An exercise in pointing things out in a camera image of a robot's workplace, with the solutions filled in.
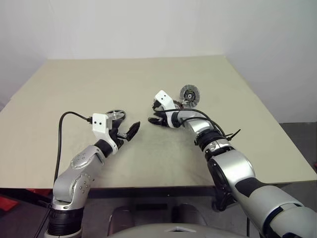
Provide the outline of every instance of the table surface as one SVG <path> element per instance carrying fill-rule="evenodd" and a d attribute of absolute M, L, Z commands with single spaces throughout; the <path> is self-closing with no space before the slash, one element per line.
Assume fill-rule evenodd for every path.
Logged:
<path fill-rule="evenodd" d="M 120 130 L 138 134 L 110 156 L 94 187 L 213 185 L 206 160 L 184 128 L 147 122 L 159 90 L 179 99 L 186 84 L 201 93 L 197 109 L 226 133 L 267 183 L 317 179 L 316 173 L 244 79 L 223 56 L 161 59 L 48 60 L 0 113 L 0 187 L 51 188 L 62 113 L 123 109 Z M 60 173 L 96 139 L 85 121 L 64 119 Z"/>

